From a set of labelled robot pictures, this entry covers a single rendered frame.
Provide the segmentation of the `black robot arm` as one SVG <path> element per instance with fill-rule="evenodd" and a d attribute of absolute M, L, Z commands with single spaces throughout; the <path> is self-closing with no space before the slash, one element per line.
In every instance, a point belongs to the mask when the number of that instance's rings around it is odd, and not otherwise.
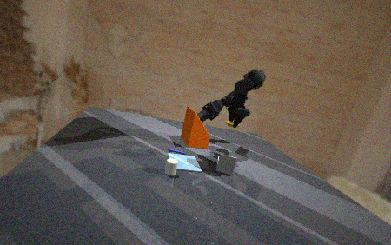
<path fill-rule="evenodd" d="M 202 107 L 203 110 L 197 114 L 201 122 L 204 122 L 208 118 L 209 120 L 216 118 L 220 114 L 219 112 L 222 111 L 223 106 L 229 104 L 236 106 L 237 96 L 233 96 L 235 92 L 240 95 L 247 95 L 248 91 L 260 88 L 263 85 L 263 81 L 267 78 L 263 71 L 258 71 L 258 69 L 251 70 L 243 77 L 244 78 L 242 80 L 235 83 L 235 90 L 230 92 L 221 100 L 214 100 L 213 102 L 211 101 Z M 214 116 L 212 117 L 212 115 Z"/>

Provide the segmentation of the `yellow round plate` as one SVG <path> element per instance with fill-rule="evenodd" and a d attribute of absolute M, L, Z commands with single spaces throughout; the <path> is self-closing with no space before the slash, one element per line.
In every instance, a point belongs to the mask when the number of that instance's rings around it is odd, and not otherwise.
<path fill-rule="evenodd" d="M 225 122 L 228 126 L 230 126 L 230 127 L 233 127 L 233 124 L 234 124 L 234 122 L 231 122 L 231 121 L 226 121 Z"/>

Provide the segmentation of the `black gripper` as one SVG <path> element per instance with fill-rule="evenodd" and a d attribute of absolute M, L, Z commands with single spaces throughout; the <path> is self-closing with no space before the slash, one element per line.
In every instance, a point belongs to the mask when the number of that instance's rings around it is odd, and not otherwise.
<path fill-rule="evenodd" d="M 249 116 L 250 111 L 245 108 L 244 103 L 245 100 L 248 100 L 247 95 L 244 94 L 237 94 L 236 92 L 233 94 L 233 96 L 237 96 L 237 104 L 236 106 L 233 104 L 226 105 L 226 109 L 229 112 L 229 121 L 233 122 L 233 128 L 236 128 L 236 126 L 246 117 Z"/>

